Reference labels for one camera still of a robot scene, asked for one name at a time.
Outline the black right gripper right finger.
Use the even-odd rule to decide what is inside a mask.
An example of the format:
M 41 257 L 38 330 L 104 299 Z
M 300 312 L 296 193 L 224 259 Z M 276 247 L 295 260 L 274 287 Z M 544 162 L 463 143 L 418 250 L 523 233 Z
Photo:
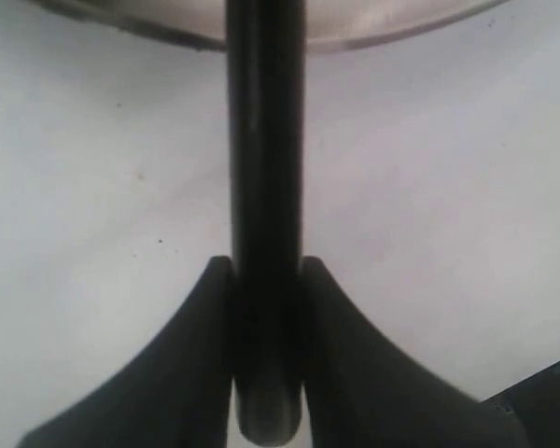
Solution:
M 318 258 L 301 283 L 305 392 L 316 447 L 511 447 L 493 409 L 464 395 L 390 342 Z

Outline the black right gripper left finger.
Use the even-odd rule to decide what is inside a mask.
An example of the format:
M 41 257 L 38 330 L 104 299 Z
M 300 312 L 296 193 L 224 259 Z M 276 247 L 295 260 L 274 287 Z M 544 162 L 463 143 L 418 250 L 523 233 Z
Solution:
M 224 447 L 231 397 L 231 261 L 213 257 L 134 360 L 27 433 L 22 447 Z

